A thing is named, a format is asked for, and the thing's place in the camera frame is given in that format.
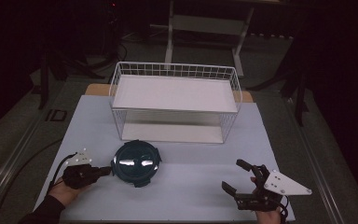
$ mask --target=white table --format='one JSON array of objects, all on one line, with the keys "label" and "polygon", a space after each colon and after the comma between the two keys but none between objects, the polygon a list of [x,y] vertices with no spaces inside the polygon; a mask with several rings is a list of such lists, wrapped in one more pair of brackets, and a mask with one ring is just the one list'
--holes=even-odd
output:
[{"label": "white table", "polygon": [[[221,182],[228,182],[242,193],[255,188],[249,179],[252,173],[237,166],[237,159],[279,170],[254,103],[242,104],[225,144],[150,143],[158,148],[162,163],[149,185],[136,189],[116,176],[101,177],[62,212],[62,221],[255,220],[255,213],[237,209],[233,198],[221,189]],[[92,166],[108,166],[123,144],[117,134],[109,97],[82,96],[36,206],[42,202],[48,182],[64,157],[85,147],[93,158]],[[294,220],[290,206],[288,210],[287,219]]]}]

